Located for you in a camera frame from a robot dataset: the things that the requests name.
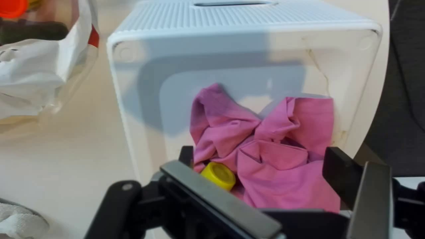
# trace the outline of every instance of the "plastic bag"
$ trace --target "plastic bag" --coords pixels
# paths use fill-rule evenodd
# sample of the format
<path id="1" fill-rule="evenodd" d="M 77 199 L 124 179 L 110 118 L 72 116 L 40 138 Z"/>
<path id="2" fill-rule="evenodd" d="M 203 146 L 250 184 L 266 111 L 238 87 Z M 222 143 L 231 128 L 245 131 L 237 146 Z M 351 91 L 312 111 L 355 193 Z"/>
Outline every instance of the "plastic bag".
<path id="1" fill-rule="evenodd" d="M 60 21 L 69 33 L 59 41 L 32 38 L 0 46 L 0 136 L 57 112 L 97 58 L 100 37 L 92 0 L 43 3 L 25 19 Z"/>

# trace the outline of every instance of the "white countertop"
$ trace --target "white countertop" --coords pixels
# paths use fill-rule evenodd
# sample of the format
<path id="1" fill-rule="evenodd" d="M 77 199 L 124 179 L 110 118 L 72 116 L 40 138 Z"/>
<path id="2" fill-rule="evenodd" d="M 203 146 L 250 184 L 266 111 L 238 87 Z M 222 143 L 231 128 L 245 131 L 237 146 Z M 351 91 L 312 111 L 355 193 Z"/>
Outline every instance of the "white countertop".
<path id="1" fill-rule="evenodd" d="M 332 1 L 379 21 L 387 10 L 381 1 L 373 5 L 368 0 L 361 1 L 368 3 L 359 0 Z M 106 35 L 134 2 L 98 0 L 102 42 L 96 69 L 47 128 L 0 143 L 0 197 L 45 215 L 52 225 L 47 239 L 84 237 L 108 185 L 136 177 L 104 47 Z M 385 50 L 377 55 L 371 75 L 377 79 L 371 82 L 361 102 L 365 116 L 359 118 L 357 123 L 365 127 L 373 116 L 371 102 L 372 107 L 379 102 L 383 62 L 387 62 Z M 352 144 L 356 148 L 359 142 L 353 140 Z"/>

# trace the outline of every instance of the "pink cloth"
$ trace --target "pink cloth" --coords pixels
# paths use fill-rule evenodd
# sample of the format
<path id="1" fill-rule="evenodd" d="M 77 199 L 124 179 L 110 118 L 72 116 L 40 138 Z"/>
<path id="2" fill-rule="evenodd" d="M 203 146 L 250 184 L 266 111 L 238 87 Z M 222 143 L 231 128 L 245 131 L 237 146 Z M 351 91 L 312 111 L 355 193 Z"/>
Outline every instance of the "pink cloth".
<path id="1" fill-rule="evenodd" d="M 286 98 L 261 120 L 215 83 L 193 103 L 194 165 L 225 163 L 239 177 L 233 192 L 254 207 L 339 211 L 340 199 L 322 176 L 332 127 L 331 98 Z"/>

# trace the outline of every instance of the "container lid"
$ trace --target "container lid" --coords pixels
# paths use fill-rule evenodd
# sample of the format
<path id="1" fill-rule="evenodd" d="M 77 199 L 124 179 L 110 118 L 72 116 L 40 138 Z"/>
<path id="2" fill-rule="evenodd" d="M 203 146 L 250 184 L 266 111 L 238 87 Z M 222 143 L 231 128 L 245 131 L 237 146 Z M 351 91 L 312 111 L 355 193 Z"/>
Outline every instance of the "container lid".
<path id="1" fill-rule="evenodd" d="M 210 161 L 203 168 L 202 175 L 214 184 L 227 191 L 230 191 L 237 183 L 235 173 L 225 164 L 217 161 Z"/>
<path id="2" fill-rule="evenodd" d="M 0 0 L 0 17 L 19 18 L 28 9 L 28 0 Z"/>

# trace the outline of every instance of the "yellow bottle cap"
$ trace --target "yellow bottle cap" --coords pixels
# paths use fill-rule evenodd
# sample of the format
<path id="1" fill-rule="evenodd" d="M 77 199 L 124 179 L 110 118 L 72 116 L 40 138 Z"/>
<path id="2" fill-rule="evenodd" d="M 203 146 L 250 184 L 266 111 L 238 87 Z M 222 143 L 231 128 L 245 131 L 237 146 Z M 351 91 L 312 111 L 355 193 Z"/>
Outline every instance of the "yellow bottle cap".
<path id="1" fill-rule="evenodd" d="M 225 164 L 217 161 L 210 161 L 201 175 L 227 191 L 230 191 L 237 183 L 235 173 Z"/>

